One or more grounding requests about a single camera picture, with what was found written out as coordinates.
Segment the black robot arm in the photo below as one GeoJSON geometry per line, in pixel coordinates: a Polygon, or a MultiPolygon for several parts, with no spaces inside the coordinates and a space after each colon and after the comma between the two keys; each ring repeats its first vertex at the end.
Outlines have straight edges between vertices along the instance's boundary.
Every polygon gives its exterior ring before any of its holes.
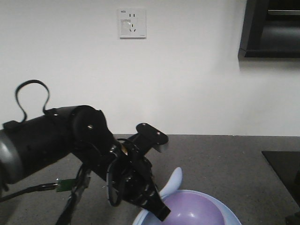
{"type": "Polygon", "coordinates": [[[103,112],[87,105],[51,109],[32,120],[7,122],[0,132],[0,189],[7,191],[9,184],[74,154],[82,167],[60,224],[70,221],[89,172],[106,182],[112,206],[126,201],[165,220],[170,209],[158,193],[146,154],[166,144],[168,137],[147,123],[138,124],[136,130],[127,139],[115,138],[103,112]]]}

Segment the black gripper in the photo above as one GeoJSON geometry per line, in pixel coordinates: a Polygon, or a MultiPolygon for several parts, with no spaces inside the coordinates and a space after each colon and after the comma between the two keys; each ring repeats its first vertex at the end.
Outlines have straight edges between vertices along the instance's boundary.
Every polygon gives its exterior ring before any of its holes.
{"type": "Polygon", "coordinates": [[[106,125],[89,123],[89,168],[106,182],[112,206],[126,201],[164,221],[171,210],[158,193],[145,155],[167,144],[168,136],[148,123],[138,124],[136,130],[127,139],[115,139],[106,125]]]}

